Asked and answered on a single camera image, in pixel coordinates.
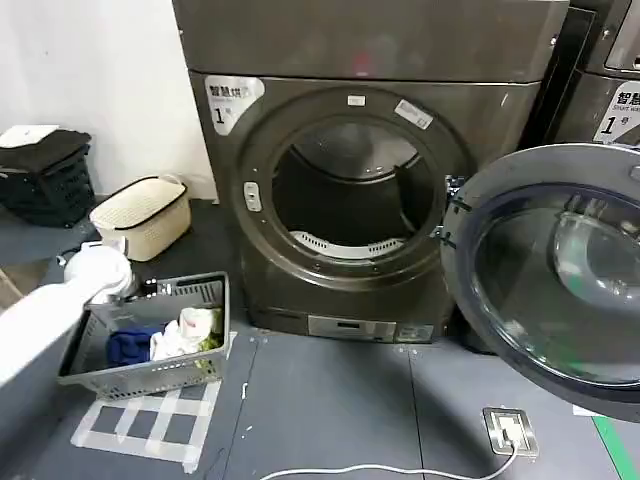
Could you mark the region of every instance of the dryer drum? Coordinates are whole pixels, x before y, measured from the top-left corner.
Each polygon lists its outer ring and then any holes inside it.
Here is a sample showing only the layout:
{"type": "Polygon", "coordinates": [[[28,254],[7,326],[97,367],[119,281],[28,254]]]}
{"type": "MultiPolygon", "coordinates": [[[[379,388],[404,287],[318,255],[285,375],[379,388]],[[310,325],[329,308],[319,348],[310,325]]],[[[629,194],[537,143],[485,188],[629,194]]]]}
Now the dryer drum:
{"type": "Polygon", "coordinates": [[[273,175],[280,221],[305,247],[340,260],[387,255],[424,225],[434,179],[418,150],[384,127],[343,122],[306,133],[273,175]]]}

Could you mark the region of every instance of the floor outlet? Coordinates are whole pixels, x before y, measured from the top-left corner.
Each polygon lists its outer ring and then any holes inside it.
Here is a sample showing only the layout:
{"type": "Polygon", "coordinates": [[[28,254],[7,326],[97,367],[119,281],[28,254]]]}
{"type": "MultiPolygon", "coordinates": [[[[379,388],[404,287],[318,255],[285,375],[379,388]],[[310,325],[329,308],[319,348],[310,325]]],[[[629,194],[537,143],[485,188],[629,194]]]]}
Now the floor outlet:
{"type": "Polygon", "coordinates": [[[482,412],[494,453],[498,455],[513,453],[513,448],[505,439],[504,431],[506,430],[508,438],[518,443],[519,456],[533,458],[538,456],[538,442],[524,410],[485,408],[482,412]]]}

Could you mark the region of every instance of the open dryer door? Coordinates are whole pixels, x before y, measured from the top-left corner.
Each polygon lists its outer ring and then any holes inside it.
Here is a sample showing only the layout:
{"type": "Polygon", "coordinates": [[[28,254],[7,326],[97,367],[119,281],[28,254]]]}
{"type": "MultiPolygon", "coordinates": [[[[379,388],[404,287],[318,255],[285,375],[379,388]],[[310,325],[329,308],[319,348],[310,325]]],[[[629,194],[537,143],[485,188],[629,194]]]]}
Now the open dryer door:
{"type": "Polygon", "coordinates": [[[640,422],[640,152],[548,145],[452,199],[446,280],[476,332],[542,388],[640,422]]]}

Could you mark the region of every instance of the white folded cloth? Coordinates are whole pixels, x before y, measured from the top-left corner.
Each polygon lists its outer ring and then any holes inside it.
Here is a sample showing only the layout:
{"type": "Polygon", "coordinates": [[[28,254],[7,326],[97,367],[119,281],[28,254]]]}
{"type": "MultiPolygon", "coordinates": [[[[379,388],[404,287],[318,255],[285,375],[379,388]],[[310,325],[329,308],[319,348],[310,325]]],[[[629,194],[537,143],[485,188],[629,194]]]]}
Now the white folded cloth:
{"type": "Polygon", "coordinates": [[[205,308],[184,308],[179,321],[167,324],[164,333],[151,336],[149,356],[151,360],[165,360],[199,351],[200,343],[211,333],[213,310],[205,308]]]}

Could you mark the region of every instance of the white lidded basket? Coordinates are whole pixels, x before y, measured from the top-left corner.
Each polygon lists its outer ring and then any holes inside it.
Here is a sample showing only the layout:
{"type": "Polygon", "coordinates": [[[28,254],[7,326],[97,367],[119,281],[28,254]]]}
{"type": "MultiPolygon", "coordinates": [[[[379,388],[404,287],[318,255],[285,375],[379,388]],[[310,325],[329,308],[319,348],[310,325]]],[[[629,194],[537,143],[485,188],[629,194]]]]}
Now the white lidded basket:
{"type": "Polygon", "coordinates": [[[89,219],[105,240],[127,239],[127,257],[146,262],[191,225],[187,186],[173,175],[141,178],[98,205],[89,219]]]}

